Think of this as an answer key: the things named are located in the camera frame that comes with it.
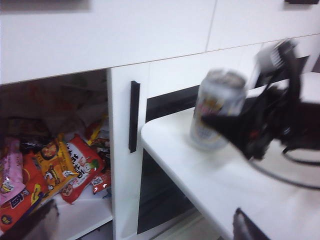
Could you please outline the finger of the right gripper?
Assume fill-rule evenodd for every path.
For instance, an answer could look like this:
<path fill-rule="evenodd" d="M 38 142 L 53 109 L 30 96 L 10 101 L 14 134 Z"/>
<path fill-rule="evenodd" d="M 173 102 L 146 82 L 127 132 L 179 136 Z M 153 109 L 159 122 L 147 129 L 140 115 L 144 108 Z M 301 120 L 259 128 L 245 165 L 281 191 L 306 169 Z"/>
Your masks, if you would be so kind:
<path fill-rule="evenodd" d="M 222 135 L 234 145 L 242 155 L 250 160 L 261 160 L 265 155 L 265 144 L 262 141 L 263 118 L 248 110 L 240 115 L 206 114 L 202 122 Z"/>
<path fill-rule="evenodd" d="M 267 86 L 261 86 L 246 91 L 245 99 L 264 98 L 268 90 Z"/>

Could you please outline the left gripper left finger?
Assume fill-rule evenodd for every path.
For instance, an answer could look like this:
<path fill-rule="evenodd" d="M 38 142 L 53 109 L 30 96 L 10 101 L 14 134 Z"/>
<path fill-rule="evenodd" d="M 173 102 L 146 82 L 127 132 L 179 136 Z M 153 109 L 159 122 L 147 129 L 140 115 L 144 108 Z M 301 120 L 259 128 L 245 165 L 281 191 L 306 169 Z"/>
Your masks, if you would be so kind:
<path fill-rule="evenodd" d="M 59 209 L 51 199 L 34 213 L 17 222 L 0 236 L 1 240 L 52 240 L 59 226 Z"/>

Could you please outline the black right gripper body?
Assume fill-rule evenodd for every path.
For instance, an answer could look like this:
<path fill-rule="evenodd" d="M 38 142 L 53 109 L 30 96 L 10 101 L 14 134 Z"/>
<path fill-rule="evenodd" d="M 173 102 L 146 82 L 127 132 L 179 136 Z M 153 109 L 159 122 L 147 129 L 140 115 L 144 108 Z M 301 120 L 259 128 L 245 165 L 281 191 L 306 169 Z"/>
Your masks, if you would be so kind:
<path fill-rule="evenodd" d="M 301 147 L 302 134 L 299 120 L 301 82 L 289 80 L 285 89 L 268 84 L 265 90 L 272 136 L 281 142 L 284 146 L 282 154 L 288 157 L 289 151 Z"/>

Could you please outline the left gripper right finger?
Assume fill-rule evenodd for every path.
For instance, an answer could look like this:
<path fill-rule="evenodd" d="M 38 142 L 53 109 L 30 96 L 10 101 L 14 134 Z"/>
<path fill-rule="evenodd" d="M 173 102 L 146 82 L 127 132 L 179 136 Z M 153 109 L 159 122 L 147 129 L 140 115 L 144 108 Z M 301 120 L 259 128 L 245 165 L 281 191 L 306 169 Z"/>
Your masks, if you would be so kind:
<path fill-rule="evenodd" d="M 235 210 L 232 225 L 234 240 L 270 240 L 240 207 Z"/>

